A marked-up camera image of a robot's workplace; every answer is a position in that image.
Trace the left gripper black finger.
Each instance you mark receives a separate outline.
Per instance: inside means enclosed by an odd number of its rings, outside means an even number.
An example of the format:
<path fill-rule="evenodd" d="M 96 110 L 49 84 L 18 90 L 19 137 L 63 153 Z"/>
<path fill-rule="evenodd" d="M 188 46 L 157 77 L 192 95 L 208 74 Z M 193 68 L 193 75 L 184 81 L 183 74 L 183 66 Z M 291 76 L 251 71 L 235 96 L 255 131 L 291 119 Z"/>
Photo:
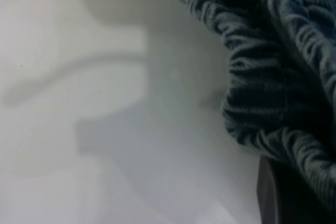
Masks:
<path fill-rule="evenodd" d="M 262 156 L 257 199 L 262 223 L 309 223 L 309 189 L 289 166 Z"/>

